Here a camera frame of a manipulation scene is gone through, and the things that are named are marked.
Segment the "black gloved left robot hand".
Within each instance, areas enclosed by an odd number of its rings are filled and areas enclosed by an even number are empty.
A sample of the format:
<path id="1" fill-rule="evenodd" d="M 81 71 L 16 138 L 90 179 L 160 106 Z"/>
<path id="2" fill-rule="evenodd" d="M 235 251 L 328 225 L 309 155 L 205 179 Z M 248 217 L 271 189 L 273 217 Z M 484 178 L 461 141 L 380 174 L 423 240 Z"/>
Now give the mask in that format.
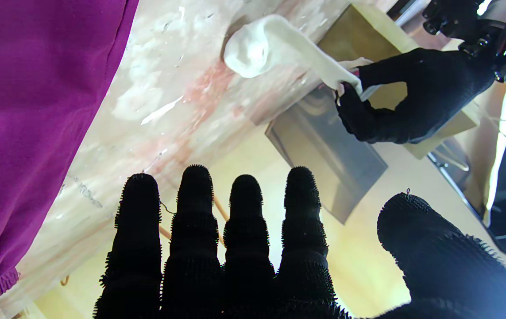
<path id="1" fill-rule="evenodd" d="M 494 58 L 417 48 L 358 67 L 364 89 L 403 82 L 395 109 L 375 109 L 343 83 L 336 110 L 346 131 L 364 143 L 418 144 L 432 137 L 495 81 Z"/>

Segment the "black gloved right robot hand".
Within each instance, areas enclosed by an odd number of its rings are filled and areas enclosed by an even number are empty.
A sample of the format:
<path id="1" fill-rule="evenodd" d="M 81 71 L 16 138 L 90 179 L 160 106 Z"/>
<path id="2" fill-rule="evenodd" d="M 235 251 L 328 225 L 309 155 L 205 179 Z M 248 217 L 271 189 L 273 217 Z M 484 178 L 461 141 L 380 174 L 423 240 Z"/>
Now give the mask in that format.
<path id="1" fill-rule="evenodd" d="M 348 319 L 329 274 L 329 252 L 312 172 L 287 176 L 278 271 L 269 260 L 261 188 L 235 179 L 218 259 L 212 178 L 188 166 L 171 222 L 170 254 L 161 268 L 156 180 L 132 175 L 124 185 L 116 235 L 101 278 L 95 319 Z M 482 240 L 463 234 L 412 194 L 396 194 L 378 217 L 378 239 L 395 259 L 408 303 L 380 319 L 506 319 L 506 267 Z"/>

